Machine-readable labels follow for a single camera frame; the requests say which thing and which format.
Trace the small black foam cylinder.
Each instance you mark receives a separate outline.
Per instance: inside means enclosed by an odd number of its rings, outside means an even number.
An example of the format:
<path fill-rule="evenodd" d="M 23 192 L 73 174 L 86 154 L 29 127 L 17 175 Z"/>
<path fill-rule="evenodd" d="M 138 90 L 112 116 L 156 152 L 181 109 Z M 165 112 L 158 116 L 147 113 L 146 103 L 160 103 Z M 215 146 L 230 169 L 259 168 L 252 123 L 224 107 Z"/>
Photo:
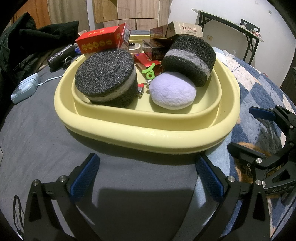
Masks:
<path fill-rule="evenodd" d="M 210 78 L 216 62 L 214 49 L 200 37 L 179 35 L 161 61 L 163 71 L 180 73 L 196 87 L 202 87 Z"/>

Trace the silver red lighter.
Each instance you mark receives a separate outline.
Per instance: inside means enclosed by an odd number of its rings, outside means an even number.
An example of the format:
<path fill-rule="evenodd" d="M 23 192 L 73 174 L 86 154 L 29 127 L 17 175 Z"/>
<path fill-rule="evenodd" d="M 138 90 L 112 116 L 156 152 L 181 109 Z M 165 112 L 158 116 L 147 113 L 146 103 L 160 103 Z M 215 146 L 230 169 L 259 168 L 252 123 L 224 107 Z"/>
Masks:
<path fill-rule="evenodd" d="M 144 83 L 138 83 L 137 84 L 137 96 L 138 98 L 141 98 L 144 93 Z"/>

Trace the beige cigarette box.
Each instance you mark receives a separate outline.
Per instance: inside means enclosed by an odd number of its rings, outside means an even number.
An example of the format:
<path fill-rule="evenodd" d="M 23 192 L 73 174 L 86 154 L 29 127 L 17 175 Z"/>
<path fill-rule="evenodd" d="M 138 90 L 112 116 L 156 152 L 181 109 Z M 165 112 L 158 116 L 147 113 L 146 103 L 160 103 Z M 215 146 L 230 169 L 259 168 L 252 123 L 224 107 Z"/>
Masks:
<path fill-rule="evenodd" d="M 202 27 L 199 25 L 172 21 L 168 24 L 168 29 L 166 31 L 167 38 L 175 38 L 178 35 L 193 35 L 196 37 L 203 38 Z"/>

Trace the dark brown cigarette carton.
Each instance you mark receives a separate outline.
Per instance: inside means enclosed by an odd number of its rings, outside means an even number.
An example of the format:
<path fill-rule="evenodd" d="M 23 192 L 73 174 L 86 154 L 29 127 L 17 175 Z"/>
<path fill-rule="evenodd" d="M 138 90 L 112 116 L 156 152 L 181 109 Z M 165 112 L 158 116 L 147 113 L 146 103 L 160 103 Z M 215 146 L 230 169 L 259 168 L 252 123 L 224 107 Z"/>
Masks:
<path fill-rule="evenodd" d="M 162 61 L 174 40 L 167 38 L 143 39 L 142 50 L 151 60 Z"/>

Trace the large black foam cylinder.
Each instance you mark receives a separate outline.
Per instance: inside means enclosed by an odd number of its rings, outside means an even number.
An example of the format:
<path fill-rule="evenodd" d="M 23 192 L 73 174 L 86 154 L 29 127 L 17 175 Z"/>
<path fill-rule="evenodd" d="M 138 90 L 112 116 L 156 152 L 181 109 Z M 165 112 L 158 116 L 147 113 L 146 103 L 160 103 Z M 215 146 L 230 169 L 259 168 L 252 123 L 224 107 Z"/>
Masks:
<path fill-rule="evenodd" d="M 78 67 L 75 86 L 94 104 L 126 108 L 138 93 L 131 54 L 124 49 L 107 49 L 91 55 Z"/>

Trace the round beige tin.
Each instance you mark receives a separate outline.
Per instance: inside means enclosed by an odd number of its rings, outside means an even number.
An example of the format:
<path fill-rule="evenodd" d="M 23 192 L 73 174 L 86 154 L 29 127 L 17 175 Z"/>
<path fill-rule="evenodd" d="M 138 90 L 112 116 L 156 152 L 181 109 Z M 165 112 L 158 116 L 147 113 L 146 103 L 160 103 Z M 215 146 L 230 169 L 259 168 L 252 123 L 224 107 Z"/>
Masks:
<path fill-rule="evenodd" d="M 142 45 L 140 43 L 130 42 L 128 51 L 130 54 L 139 54 L 142 52 Z"/>

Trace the red white cigarette carton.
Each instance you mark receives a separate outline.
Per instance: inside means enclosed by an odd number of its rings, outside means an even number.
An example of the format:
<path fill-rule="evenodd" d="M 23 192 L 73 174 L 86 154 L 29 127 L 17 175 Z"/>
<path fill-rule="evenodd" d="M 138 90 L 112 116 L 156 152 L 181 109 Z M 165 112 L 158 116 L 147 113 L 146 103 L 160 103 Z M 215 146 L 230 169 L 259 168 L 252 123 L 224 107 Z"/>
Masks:
<path fill-rule="evenodd" d="M 128 50 L 131 27 L 127 23 L 83 33 L 76 39 L 82 54 L 104 51 L 107 49 Z"/>

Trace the small red cigarette pack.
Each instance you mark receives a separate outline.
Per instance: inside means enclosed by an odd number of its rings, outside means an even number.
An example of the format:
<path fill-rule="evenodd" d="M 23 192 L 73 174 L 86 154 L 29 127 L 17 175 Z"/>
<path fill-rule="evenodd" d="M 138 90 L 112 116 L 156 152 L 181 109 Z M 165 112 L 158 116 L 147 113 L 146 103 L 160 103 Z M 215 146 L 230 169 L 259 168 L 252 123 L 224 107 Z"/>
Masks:
<path fill-rule="evenodd" d="M 168 25 L 158 26 L 149 30 L 149 35 L 151 39 L 161 39 L 167 37 Z"/>

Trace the blue white checkered blanket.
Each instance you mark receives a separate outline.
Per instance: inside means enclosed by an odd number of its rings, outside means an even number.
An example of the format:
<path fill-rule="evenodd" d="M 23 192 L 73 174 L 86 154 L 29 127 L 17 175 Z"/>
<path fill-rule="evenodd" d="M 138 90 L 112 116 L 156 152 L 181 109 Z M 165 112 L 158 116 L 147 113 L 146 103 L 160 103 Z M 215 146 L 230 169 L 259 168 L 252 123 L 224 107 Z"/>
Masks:
<path fill-rule="evenodd" d="M 295 107 L 253 67 L 215 53 L 222 102 L 238 107 L 239 123 L 195 159 L 211 209 L 199 238 L 271 240 L 295 209 Z"/>

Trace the yellow plastic tray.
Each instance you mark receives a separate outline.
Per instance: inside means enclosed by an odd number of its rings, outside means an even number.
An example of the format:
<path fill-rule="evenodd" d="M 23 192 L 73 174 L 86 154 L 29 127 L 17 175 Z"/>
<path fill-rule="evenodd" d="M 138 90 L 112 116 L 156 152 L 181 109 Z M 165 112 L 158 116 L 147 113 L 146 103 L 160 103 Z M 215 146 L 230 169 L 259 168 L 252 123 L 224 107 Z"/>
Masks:
<path fill-rule="evenodd" d="M 221 143 L 240 113 L 240 88 L 219 60 L 194 103 L 170 111 L 153 103 L 147 90 L 127 108 L 92 104 L 75 86 L 87 55 L 65 71 L 54 95 L 55 111 L 72 132 L 105 143 L 162 154 L 191 154 Z"/>

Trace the light blue device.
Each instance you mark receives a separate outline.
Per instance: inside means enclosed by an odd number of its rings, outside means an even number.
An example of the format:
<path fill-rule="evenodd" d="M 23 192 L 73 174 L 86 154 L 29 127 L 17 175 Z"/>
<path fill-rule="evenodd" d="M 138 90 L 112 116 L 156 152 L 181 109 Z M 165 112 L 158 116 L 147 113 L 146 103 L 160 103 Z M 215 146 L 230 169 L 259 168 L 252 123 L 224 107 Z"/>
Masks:
<path fill-rule="evenodd" d="M 41 82 L 41 78 L 38 73 L 35 73 L 26 79 L 22 80 L 11 94 L 11 101 L 17 104 L 30 96 L 32 96 Z"/>

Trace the wooden wardrobe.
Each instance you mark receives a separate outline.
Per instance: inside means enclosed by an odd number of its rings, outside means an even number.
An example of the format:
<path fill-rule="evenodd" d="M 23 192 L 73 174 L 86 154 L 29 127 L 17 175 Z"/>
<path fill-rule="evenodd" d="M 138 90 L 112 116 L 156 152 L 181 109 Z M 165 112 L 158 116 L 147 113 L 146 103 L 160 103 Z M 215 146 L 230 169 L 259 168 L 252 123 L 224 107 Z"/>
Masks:
<path fill-rule="evenodd" d="M 148 31 L 168 23 L 170 1 L 92 1 L 95 28 L 127 23 L 132 30 Z"/>

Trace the black clothes pile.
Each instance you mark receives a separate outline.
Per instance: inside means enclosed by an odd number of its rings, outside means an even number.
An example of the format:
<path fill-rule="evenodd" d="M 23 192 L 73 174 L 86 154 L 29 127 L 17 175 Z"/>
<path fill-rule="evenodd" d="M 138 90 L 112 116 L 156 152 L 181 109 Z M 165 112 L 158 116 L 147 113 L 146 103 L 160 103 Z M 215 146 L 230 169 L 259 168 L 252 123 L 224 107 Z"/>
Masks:
<path fill-rule="evenodd" d="M 21 80 L 36 71 L 38 61 L 49 51 L 75 42 L 78 21 L 37 28 L 29 13 L 23 14 L 1 35 L 1 80 Z"/>

